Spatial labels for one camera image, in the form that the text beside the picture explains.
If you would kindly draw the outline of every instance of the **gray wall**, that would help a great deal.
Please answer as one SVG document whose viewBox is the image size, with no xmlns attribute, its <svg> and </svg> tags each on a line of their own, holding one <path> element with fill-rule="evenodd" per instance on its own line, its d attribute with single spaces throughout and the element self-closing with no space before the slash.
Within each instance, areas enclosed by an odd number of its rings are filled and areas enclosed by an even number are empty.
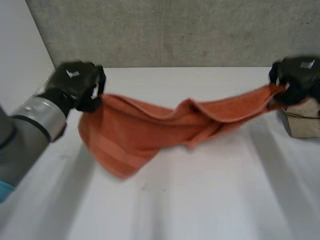
<svg viewBox="0 0 320 240">
<path fill-rule="evenodd" d="M 26 0 L 55 65 L 268 66 L 320 54 L 319 0 Z"/>
</svg>

